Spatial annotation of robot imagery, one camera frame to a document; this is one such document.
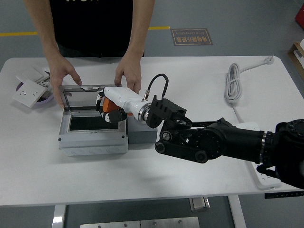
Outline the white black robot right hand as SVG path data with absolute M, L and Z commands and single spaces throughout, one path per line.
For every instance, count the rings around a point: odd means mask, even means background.
M 117 123 L 132 113 L 136 120 L 145 122 L 150 103 L 127 87 L 105 87 L 97 95 L 96 111 L 108 123 Z

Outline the person's left hand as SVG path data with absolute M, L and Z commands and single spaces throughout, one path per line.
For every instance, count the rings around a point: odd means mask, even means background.
M 138 94 L 141 89 L 142 79 L 140 59 L 124 56 L 115 71 L 115 85 L 121 84 L 123 76 L 126 78 L 127 87 Z

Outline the person's right hand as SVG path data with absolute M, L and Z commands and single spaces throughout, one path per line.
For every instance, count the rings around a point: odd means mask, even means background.
M 59 86 L 62 85 L 63 79 L 67 75 L 70 75 L 77 85 L 82 85 L 81 78 L 76 72 L 73 65 L 62 56 L 58 56 L 54 59 L 51 59 L 50 61 L 48 61 L 48 64 L 50 69 L 50 83 L 53 87 L 54 99 L 56 100 L 60 108 L 64 109 L 64 103 L 59 92 Z

